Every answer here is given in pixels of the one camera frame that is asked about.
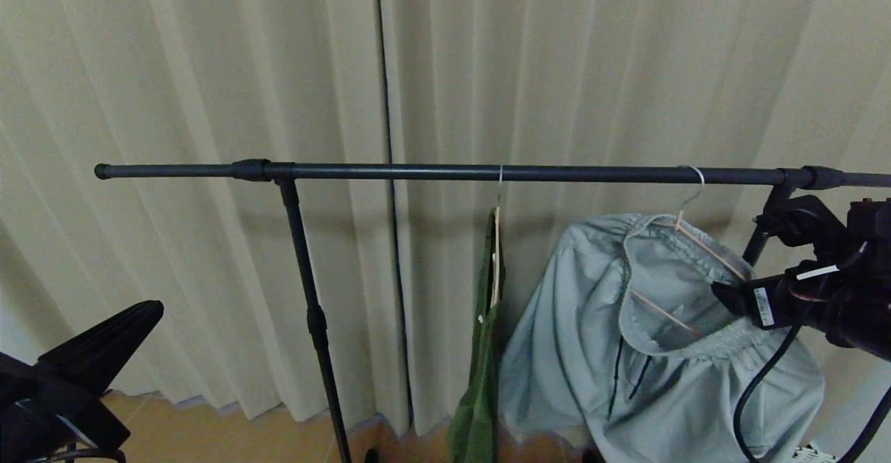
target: black metal clothes rack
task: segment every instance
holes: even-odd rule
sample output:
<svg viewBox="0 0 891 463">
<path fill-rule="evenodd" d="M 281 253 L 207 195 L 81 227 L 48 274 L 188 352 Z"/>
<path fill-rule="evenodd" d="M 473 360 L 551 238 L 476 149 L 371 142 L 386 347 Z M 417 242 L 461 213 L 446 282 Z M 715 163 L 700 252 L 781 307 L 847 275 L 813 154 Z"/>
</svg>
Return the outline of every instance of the black metal clothes rack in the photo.
<svg viewBox="0 0 891 463">
<path fill-rule="evenodd" d="M 834 168 L 700 168 L 707 184 L 772 186 L 764 210 L 788 199 L 797 189 L 824 190 L 835 187 L 891 188 L 891 174 L 843 172 Z M 448 180 L 448 181 L 551 181 L 585 183 L 700 183 L 700 174 L 682 167 L 559 167 L 532 165 L 409 165 L 409 164 L 294 164 L 268 159 L 245 159 L 233 164 L 200 165 L 108 165 L 98 164 L 95 174 L 108 178 L 236 178 L 248 181 L 274 181 L 281 191 L 287 221 L 297 254 L 303 293 L 306 295 L 306 322 L 312 336 L 322 383 L 331 410 L 331 422 L 340 460 L 352 463 L 347 431 L 340 411 L 337 383 L 328 349 L 328 326 L 315 291 L 306 231 L 300 216 L 295 180 Z M 754 265 L 764 250 L 768 235 L 756 227 L 743 254 Z M 365 462 L 378 460 L 375 449 L 365 454 Z"/>
</svg>

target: drawstring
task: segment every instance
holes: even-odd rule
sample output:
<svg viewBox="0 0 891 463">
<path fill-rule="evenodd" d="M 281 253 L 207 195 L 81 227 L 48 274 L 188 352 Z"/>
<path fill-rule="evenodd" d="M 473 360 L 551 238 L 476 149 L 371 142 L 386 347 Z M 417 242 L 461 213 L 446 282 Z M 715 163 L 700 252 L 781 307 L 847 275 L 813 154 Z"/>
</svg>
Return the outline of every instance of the drawstring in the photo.
<svg viewBox="0 0 891 463">
<path fill-rule="evenodd" d="M 618 389 L 618 364 L 622 359 L 623 345 L 624 339 L 622 337 L 618 338 L 618 353 L 615 355 L 615 369 L 613 369 L 613 393 L 610 396 L 610 410 L 607 411 L 607 421 L 610 421 L 610 418 L 612 418 L 612 408 L 615 405 L 615 391 Z"/>
<path fill-rule="evenodd" d="M 622 360 L 622 348 L 624 347 L 624 339 L 622 337 L 618 338 L 618 353 L 615 353 L 615 368 L 613 369 L 613 392 L 610 395 L 610 409 L 607 411 L 607 421 L 610 421 L 612 418 L 612 409 L 615 406 L 615 393 L 618 391 L 618 366 Z M 637 376 L 637 383 L 634 384 L 633 389 L 631 390 L 631 394 L 628 395 L 628 400 L 632 400 L 634 396 L 637 394 L 637 390 L 640 389 L 640 384 L 643 383 L 643 375 L 647 374 L 647 368 L 649 367 L 649 362 L 652 362 L 652 355 L 647 355 L 646 361 L 643 362 L 643 368 L 640 369 L 640 375 Z"/>
</svg>

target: horizontal rod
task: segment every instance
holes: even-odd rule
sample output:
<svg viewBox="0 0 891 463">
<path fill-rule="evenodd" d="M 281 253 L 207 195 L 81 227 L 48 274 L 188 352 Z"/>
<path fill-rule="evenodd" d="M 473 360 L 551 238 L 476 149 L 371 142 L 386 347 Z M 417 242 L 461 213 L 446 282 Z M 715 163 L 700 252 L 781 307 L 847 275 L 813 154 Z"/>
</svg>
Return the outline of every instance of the horizontal rod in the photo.
<svg viewBox="0 0 891 463">
<path fill-rule="evenodd" d="M 700 168 L 707 183 L 723 185 L 788 185 L 805 189 L 891 187 L 891 175 L 842 172 L 833 168 Z M 293 164 L 249 159 L 234 164 L 108 165 L 96 177 L 186 178 L 241 180 L 446 180 L 561 181 L 588 183 L 699 183 L 689 167 L 582 167 L 537 165 L 448 164 Z"/>
</svg>

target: curtain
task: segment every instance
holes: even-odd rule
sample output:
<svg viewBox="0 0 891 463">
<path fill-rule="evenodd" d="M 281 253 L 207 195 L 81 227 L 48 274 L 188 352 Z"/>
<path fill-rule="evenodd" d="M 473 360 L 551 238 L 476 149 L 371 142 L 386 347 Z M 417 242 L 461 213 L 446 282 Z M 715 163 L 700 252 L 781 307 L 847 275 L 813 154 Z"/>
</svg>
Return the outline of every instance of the curtain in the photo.
<svg viewBox="0 0 891 463">
<path fill-rule="evenodd" d="M 93 165 L 888 171 L 888 29 L 889 0 L 0 0 L 3 307 L 49 342 L 160 299 L 115 387 L 308 418 L 324 394 L 276 188 L 101 182 Z M 381 412 L 404 431 L 411 385 L 427 431 L 466 387 L 497 184 L 298 187 L 347 422 Z M 499 339 L 567 223 L 676 212 L 694 191 L 504 184 Z M 767 193 L 706 186 L 685 217 L 742 250 Z M 819 196 L 840 216 L 883 198 Z M 777 243 L 760 275 L 808 254 Z M 819 428 L 874 361 L 805 339 L 827 374 Z"/>
</svg>

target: floor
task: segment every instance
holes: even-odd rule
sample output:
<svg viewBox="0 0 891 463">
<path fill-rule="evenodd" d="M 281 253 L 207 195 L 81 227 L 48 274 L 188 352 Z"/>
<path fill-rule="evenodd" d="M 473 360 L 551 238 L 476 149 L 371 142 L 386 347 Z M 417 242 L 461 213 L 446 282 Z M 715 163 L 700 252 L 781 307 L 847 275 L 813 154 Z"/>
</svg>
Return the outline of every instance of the floor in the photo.
<svg viewBox="0 0 891 463">
<path fill-rule="evenodd" d="M 331 419 L 320 414 L 293 421 L 287 410 L 272 409 L 248 421 L 238 409 L 220 412 L 204 403 L 173 405 L 152 397 L 111 393 L 103 402 L 132 432 L 122 449 L 127 461 L 238 461 L 335 463 L 340 461 Z M 348 434 L 354 462 L 376 447 L 381 463 L 446 462 L 446 424 L 424 437 L 414 431 L 396 437 L 382 418 L 354 427 Z M 581 453 L 552 434 L 532 437 L 518 445 L 506 432 L 499 440 L 499 460 L 520 463 L 580 462 Z"/>
</svg>

